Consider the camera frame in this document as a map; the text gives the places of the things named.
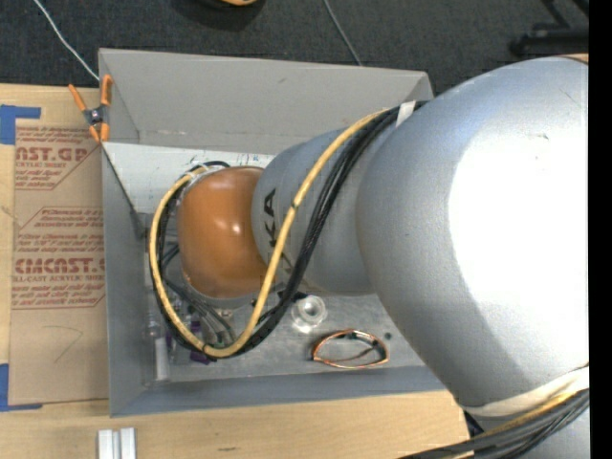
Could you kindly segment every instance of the cardboard sheet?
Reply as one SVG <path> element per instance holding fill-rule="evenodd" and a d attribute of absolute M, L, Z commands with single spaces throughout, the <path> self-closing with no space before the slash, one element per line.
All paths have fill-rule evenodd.
<path fill-rule="evenodd" d="M 98 106 L 98 90 L 81 93 Z M 25 111 L 3 146 L 14 157 L 9 403 L 105 398 L 100 148 L 67 88 L 2 85 L 0 104 Z"/>
<path fill-rule="evenodd" d="M 14 146 L 0 143 L 0 364 L 9 361 Z"/>

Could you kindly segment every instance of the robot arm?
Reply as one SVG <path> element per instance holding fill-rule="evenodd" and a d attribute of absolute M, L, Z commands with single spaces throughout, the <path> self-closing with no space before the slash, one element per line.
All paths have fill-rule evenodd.
<path fill-rule="evenodd" d="M 407 120 L 390 110 L 294 146 L 249 182 L 222 182 L 229 198 L 215 205 L 247 208 L 211 222 L 239 231 L 242 251 L 223 251 L 218 230 L 192 234 L 189 196 L 214 190 L 219 174 L 207 175 L 177 211 L 186 279 L 201 274 L 184 255 L 206 244 L 223 268 L 194 290 L 213 297 L 253 298 L 261 279 L 261 294 L 282 287 L 288 302 L 295 292 L 375 292 L 485 430 L 571 386 L 588 389 L 587 90 L 584 62 L 525 61 L 458 86 Z M 321 162 L 326 155 L 336 162 Z M 206 195 L 202 202 L 210 206 Z M 260 300 L 230 350 L 193 343 L 217 358 L 256 344 Z M 588 409 L 529 454 L 588 457 Z"/>

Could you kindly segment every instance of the orange dome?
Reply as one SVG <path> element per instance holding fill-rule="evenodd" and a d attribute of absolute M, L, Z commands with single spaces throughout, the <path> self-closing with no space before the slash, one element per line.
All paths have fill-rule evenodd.
<path fill-rule="evenodd" d="M 189 186 L 177 208 L 181 262 L 187 282 L 220 299 L 259 290 L 266 273 L 252 235 L 251 202 L 262 168 L 235 166 Z"/>

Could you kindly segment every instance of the clamp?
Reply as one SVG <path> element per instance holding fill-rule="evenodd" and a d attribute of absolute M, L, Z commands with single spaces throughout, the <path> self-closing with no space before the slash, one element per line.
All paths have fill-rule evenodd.
<path fill-rule="evenodd" d="M 95 109 L 88 109 L 82 96 L 74 85 L 68 85 L 78 110 L 83 114 L 89 124 L 89 132 L 96 142 L 106 142 L 110 134 L 108 126 L 108 110 L 111 105 L 111 88 L 114 81 L 110 75 L 105 75 L 100 86 L 100 105 Z"/>

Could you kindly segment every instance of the gray box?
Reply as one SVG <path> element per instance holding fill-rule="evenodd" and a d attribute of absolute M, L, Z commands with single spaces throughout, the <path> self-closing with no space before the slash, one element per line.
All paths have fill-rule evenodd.
<path fill-rule="evenodd" d="M 265 165 L 369 113 L 431 99 L 425 73 L 119 50 L 100 50 L 99 71 L 115 82 L 102 156 L 111 415 L 443 388 L 376 295 L 326 297 L 328 317 L 309 334 L 288 312 L 255 350 L 208 365 L 182 351 L 160 364 L 146 338 L 159 318 L 145 261 L 148 224 L 193 162 Z M 236 320 L 244 317 L 236 311 Z M 348 327 L 383 338 L 390 362 L 342 371 L 309 358 L 316 339 Z M 156 382 L 161 374 L 169 380 Z"/>

